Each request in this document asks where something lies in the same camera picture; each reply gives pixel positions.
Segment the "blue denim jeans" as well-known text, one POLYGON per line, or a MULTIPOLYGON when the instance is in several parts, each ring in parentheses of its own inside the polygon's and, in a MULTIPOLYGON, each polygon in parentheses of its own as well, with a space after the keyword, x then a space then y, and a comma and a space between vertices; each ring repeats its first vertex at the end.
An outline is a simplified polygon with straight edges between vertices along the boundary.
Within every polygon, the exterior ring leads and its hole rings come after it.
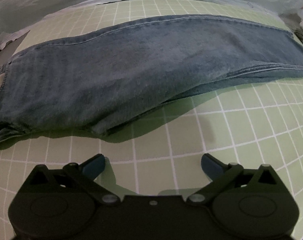
POLYGON ((55 130, 95 137, 174 100, 303 77, 289 31, 220 15, 143 18, 36 44, 0 67, 0 142, 55 130))

